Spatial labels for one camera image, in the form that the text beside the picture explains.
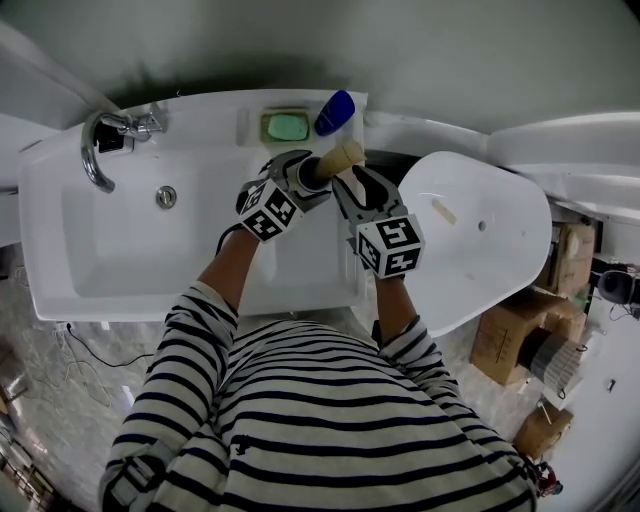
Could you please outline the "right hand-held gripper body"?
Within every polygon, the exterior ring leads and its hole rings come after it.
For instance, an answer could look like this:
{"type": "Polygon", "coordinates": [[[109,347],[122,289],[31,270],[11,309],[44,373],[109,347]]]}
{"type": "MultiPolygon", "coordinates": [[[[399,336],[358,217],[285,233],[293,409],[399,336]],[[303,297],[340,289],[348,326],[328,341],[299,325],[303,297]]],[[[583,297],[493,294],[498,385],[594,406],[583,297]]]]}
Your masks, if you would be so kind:
{"type": "Polygon", "coordinates": [[[379,279],[403,276],[418,268],[424,236],[415,214],[401,202],[378,209],[359,203],[345,207],[351,237],[347,243],[366,269],[379,279]]]}

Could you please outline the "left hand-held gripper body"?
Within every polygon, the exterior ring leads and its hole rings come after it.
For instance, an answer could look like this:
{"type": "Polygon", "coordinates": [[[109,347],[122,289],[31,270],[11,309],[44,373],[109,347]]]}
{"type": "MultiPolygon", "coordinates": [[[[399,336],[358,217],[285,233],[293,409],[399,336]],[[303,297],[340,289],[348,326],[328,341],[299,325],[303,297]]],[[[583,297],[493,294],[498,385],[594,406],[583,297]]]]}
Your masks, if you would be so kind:
{"type": "Polygon", "coordinates": [[[303,217],[304,206],[279,169],[267,163],[241,187],[236,211],[241,225],[266,243],[289,232],[303,217]]]}

